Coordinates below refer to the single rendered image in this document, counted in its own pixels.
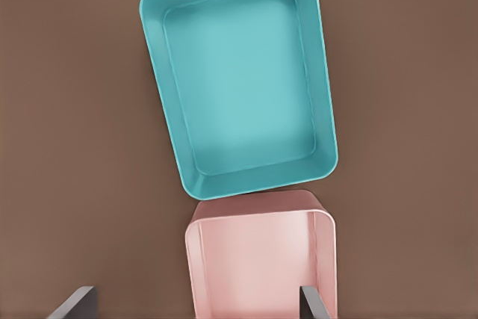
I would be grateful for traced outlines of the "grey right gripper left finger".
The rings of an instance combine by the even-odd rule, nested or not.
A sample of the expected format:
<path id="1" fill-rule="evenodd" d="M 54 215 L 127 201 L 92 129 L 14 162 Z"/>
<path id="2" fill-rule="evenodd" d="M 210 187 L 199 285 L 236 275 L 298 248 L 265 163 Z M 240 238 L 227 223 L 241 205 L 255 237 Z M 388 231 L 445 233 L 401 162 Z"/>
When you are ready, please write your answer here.
<path id="1" fill-rule="evenodd" d="M 98 319 L 98 291 L 82 286 L 60 304 L 47 319 Z"/>

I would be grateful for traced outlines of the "teal rectangular tray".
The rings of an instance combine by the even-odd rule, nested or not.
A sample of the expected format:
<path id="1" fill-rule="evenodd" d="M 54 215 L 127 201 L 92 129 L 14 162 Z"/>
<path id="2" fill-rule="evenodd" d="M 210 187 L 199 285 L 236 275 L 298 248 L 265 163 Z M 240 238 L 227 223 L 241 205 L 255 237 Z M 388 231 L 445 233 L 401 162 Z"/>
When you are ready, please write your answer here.
<path id="1" fill-rule="evenodd" d="M 210 200 L 338 163 L 319 0 L 140 0 L 184 190 Z"/>

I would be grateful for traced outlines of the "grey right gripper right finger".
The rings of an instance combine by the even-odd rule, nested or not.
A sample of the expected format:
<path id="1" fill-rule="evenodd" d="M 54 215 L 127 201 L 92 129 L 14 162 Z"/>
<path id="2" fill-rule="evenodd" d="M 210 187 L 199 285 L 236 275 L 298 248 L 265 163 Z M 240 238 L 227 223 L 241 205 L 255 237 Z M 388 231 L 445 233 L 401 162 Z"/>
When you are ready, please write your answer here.
<path id="1" fill-rule="evenodd" d="M 331 319 L 318 290 L 314 286 L 299 288 L 300 319 Z"/>

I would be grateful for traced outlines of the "pink rectangular tray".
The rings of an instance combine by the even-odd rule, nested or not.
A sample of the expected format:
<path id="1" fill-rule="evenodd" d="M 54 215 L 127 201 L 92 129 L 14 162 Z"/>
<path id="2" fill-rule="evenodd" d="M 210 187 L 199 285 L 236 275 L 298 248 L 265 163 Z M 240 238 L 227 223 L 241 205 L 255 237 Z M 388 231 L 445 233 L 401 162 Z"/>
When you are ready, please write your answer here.
<path id="1" fill-rule="evenodd" d="M 298 319 L 302 286 L 338 317 L 335 221 L 309 191 L 201 201 L 185 245 L 196 319 Z"/>

